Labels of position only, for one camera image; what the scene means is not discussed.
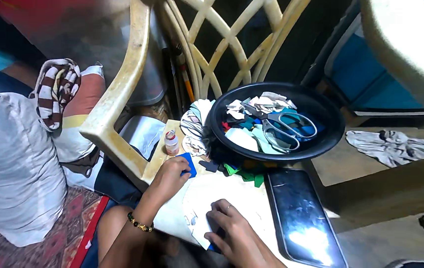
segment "beaded bracelet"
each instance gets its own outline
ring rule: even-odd
[[[144,224],[140,224],[132,217],[132,212],[128,213],[128,220],[132,223],[134,227],[140,228],[141,230],[145,232],[152,232],[154,229],[154,223],[151,225],[151,227],[145,226]]]

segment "scissor blade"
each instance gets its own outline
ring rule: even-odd
[[[247,109],[247,111],[249,111],[253,116],[258,117],[260,119],[263,117],[264,113],[258,112],[257,109],[251,106],[250,104],[246,104],[244,102],[241,102],[240,104],[245,107],[245,109]]]

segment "striped cloth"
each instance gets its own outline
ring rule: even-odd
[[[48,60],[42,65],[29,98],[35,99],[40,123],[49,132],[60,127],[63,110],[81,83],[80,68],[71,59]]]

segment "glue bottle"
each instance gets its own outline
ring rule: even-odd
[[[179,152],[179,140],[173,130],[166,133],[164,144],[168,155],[176,155]]]

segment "phone screen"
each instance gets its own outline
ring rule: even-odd
[[[317,267],[347,267],[308,174],[296,169],[272,169],[268,187],[282,255]]]

